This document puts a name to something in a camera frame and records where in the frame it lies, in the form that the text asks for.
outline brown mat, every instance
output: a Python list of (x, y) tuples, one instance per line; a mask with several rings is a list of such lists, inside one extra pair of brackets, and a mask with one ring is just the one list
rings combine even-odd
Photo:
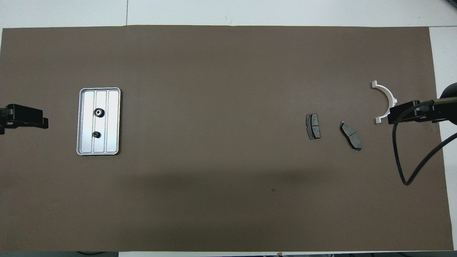
[[(428, 28), (4, 29), (0, 103), (49, 129), (0, 136), (0, 249), (451, 250), (442, 153), (409, 187), (387, 107), (434, 98)], [(121, 152), (75, 152), (78, 95), (122, 89)], [(310, 140), (305, 117), (319, 116)], [(357, 129), (350, 148), (341, 120)], [(437, 124), (399, 127), (409, 174)]]

